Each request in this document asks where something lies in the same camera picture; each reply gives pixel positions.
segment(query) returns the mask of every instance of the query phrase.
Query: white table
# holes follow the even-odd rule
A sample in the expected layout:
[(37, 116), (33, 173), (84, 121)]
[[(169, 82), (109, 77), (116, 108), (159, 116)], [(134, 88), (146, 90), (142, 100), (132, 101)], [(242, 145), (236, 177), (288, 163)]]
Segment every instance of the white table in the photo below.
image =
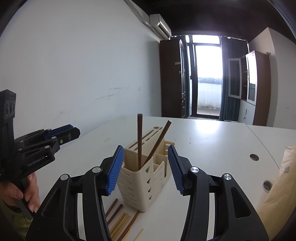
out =
[(296, 130), (265, 126), (248, 126), (269, 151), (278, 166), (281, 165), (285, 148), (296, 145)]
[[(174, 118), (170, 120), (173, 123), (165, 139), (176, 143), (180, 156), (187, 157), (192, 165), (208, 174), (221, 176), (230, 173), (251, 203), (257, 205), (263, 181), (274, 179), (279, 169), (267, 149), (245, 124)], [(167, 118), (144, 117), (143, 133), (154, 126), (164, 126), (166, 121)], [(120, 116), (61, 148), (56, 153), (54, 162), (37, 171), (41, 200), (60, 175), (82, 175), (92, 167), (99, 166), (104, 158), (112, 156), (117, 145), (125, 147), (136, 138), (136, 116)], [(272, 144), (270, 148), (274, 155), (282, 155), (282, 148)], [(251, 160), (250, 154), (259, 156), (259, 161)], [(115, 198), (123, 203), (117, 188), (111, 196), (103, 198), (105, 209), (109, 208)], [(142, 213), (134, 223), (126, 240), (133, 240), (142, 228), (145, 231), (140, 241), (180, 240), (188, 203), (189, 197), (181, 196), (173, 178), (170, 178), (150, 209)], [(135, 213), (127, 205), (124, 211), (132, 216)], [(84, 238), (81, 208), (78, 208), (78, 217), (81, 238)], [(214, 206), (211, 196), (208, 238), (213, 236), (213, 228)]]

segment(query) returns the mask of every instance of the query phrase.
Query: beige fabric bag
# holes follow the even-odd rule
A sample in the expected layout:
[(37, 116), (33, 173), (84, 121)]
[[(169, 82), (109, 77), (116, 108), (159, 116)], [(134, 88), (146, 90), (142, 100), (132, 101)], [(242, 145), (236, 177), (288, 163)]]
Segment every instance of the beige fabric bag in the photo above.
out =
[(290, 218), (296, 207), (296, 146), (285, 149), (279, 175), (258, 210), (272, 240)]

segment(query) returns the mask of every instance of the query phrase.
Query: beige plastic utensil holder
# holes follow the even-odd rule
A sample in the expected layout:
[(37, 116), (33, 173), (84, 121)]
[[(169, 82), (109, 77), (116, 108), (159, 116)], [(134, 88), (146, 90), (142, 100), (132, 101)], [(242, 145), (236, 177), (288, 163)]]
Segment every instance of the beige plastic utensil holder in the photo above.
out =
[[(142, 164), (162, 129), (154, 127), (143, 136)], [(124, 165), (120, 170), (117, 185), (124, 201), (131, 207), (141, 212), (147, 211), (172, 175), (167, 156), (170, 145), (175, 143), (162, 140), (153, 157), (139, 171), (137, 142), (124, 148)]]

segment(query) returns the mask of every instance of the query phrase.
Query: brown chopstick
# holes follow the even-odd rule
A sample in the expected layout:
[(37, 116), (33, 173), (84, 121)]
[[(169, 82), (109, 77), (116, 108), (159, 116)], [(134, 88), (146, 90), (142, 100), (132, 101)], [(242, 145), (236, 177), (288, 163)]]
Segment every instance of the brown chopstick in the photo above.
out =
[(109, 221), (107, 222), (107, 224), (109, 225), (112, 220), (115, 218), (116, 214), (118, 214), (118, 212), (120, 211), (120, 209), (123, 207), (122, 204), (119, 205), (119, 207), (115, 210), (114, 214), (111, 216), (111, 218), (109, 219)]
[(144, 165), (145, 165), (145, 164), (151, 159), (151, 157), (153, 157), (153, 155), (154, 155), (154, 153), (156, 152), (158, 146), (160, 145), (161, 141), (162, 141), (163, 138), (165, 137), (165, 135), (166, 135), (166, 133), (167, 133), (167, 131), (168, 131), (168, 129), (169, 129), (171, 123), (172, 123), (172, 122), (171, 122), (170, 120), (168, 120), (168, 122), (165, 124), (165, 126), (164, 126), (164, 128), (163, 128), (161, 134), (159, 135), (159, 137), (158, 137), (158, 139), (157, 139), (157, 141), (156, 141), (154, 147), (152, 148), (152, 150), (151, 150), (150, 154), (148, 155), (148, 157), (147, 157), (145, 163), (143, 164), (143, 166), (144, 166)]
[(111, 204), (111, 206), (109, 207), (108, 211), (105, 213), (105, 216), (107, 217), (109, 215), (109, 213), (111, 212), (112, 208), (114, 208), (115, 204), (117, 203), (118, 199), (116, 198), (114, 200), (114, 202)]
[(143, 115), (137, 116), (138, 127), (138, 170), (142, 168), (142, 131), (143, 131)]
[(130, 221), (130, 223), (128, 224), (126, 229), (123, 231), (123, 233), (120, 235), (120, 237), (117, 239), (117, 241), (121, 241), (123, 239), (123, 237), (127, 234), (127, 232), (130, 230), (131, 226), (133, 225), (133, 223), (135, 222), (135, 220), (139, 216), (139, 214), (140, 214), (140, 211), (137, 211), (137, 213), (134, 215), (133, 219)]
[(124, 235), (124, 237), (122, 238), (121, 241), (124, 241), (124, 240), (126, 239), (126, 237), (129, 235), (130, 232), (131, 232), (131, 230), (129, 230), (129, 231), (126, 233), (126, 235)]

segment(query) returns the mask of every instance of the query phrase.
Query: table hole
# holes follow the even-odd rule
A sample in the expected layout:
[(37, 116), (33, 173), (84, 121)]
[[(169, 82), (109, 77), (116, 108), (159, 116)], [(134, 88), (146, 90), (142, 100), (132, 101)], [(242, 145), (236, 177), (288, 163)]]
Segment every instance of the table hole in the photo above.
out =
[(259, 157), (255, 154), (251, 154), (250, 155), (250, 158), (253, 160), (253, 161), (259, 161)]
[(271, 181), (266, 180), (263, 182), (262, 186), (263, 186), (264, 191), (269, 192), (272, 188), (272, 183), (271, 183)]

